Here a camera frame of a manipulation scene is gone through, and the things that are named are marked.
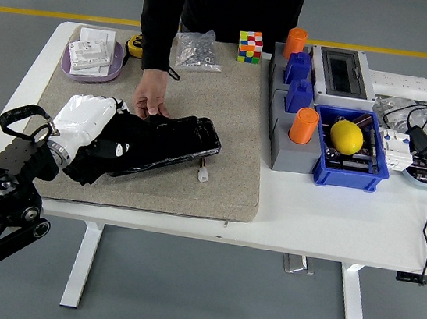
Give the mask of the person's right hand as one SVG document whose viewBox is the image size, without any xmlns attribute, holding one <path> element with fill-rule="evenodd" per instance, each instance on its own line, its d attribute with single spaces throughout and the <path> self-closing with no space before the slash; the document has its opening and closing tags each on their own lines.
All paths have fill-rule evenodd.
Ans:
<svg viewBox="0 0 427 319">
<path fill-rule="evenodd" d="M 165 91 L 169 75 L 160 69 L 145 69 L 140 82 L 133 93 L 133 109 L 135 115 L 145 119 L 149 115 L 169 117 L 165 106 Z"/>
</svg>

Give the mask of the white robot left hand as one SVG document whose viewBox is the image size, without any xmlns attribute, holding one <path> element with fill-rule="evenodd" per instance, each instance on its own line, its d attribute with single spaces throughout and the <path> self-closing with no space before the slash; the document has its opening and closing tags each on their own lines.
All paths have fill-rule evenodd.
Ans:
<svg viewBox="0 0 427 319">
<path fill-rule="evenodd" d="M 97 139 L 117 112 L 125 111 L 129 111 L 126 103 L 113 97 L 73 95 L 53 119 L 58 134 L 52 140 L 73 159 L 80 147 Z"/>
</svg>

